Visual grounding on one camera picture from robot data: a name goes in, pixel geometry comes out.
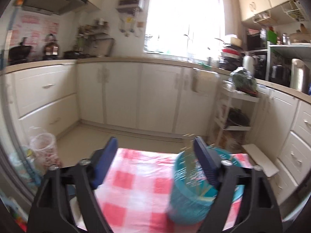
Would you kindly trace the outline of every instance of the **frying pan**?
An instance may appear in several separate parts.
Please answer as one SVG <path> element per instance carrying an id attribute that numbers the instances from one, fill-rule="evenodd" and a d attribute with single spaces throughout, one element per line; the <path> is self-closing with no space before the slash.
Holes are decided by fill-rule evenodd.
<path id="1" fill-rule="evenodd" d="M 32 46 L 24 45 L 26 37 L 23 37 L 19 46 L 12 47 L 9 50 L 9 60 L 22 60 L 30 54 Z"/>

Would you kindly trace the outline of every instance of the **plastic bag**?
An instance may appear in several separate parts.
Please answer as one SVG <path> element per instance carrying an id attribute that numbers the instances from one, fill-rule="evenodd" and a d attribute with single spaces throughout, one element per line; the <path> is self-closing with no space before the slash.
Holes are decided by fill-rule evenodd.
<path id="1" fill-rule="evenodd" d="M 256 79 L 244 67 L 240 66 L 231 72 L 229 81 L 234 84 L 238 91 L 257 97 L 258 91 Z"/>
<path id="2" fill-rule="evenodd" d="M 30 137 L 29 147 L 33 151 L 36 163 L 47 170 L 51 165 L 62 167 L 58 156 L 56 137 L 42 128 L 31 127 L 32 133 L 36 135 Z"/>

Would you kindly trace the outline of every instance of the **wall shelf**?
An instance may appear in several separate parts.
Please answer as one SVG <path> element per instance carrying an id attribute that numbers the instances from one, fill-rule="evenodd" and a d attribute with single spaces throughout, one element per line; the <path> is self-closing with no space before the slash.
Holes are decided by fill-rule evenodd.
<path id="1" fill-rule="evenodd" d="M 285 58 L 311 60 L 311 44 L 269 45 L 271 51 L 276 51 Z"/>

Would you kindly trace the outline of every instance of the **wire basket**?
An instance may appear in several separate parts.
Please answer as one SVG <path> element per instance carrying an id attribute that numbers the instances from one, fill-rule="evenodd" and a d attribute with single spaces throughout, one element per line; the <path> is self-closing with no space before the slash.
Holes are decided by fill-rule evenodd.
<path id="1" fill-rule="evenodd" d="M 304 16 L 304 11 L 301 8 L 298 8 L 294 1 L 289 1 L 285 4 L 282 4 L 283 12 L 286 13 L 290 18 L 293 18 L 297 22 L 306 21 Z"/>

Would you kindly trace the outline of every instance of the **kettle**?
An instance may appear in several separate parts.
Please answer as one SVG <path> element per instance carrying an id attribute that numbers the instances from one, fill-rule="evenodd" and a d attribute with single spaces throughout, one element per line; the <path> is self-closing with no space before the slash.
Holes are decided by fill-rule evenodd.
<path id="1" fill-rule="evenodd" d="M 57 44 L 57 40 L 55 35 L 52 33 L 48 34 L 45 38 L 45 41 L 48 42 L 50 37 L 52 37 L 52 40 L 50 40 L 49 43 L 47 43 L 43 48 L 43 54 L 45 56 L 58 56 L 59 55 L 59 45 Z"/>
<path id="2" fill-rule="evenodd" d="M 243 67 L 251 73 L 251 75 L 254 75 L 255 70 L 255 59 L 251 56 L 249 52 L 246 53 L 245 57 L 243 58 Z"/>

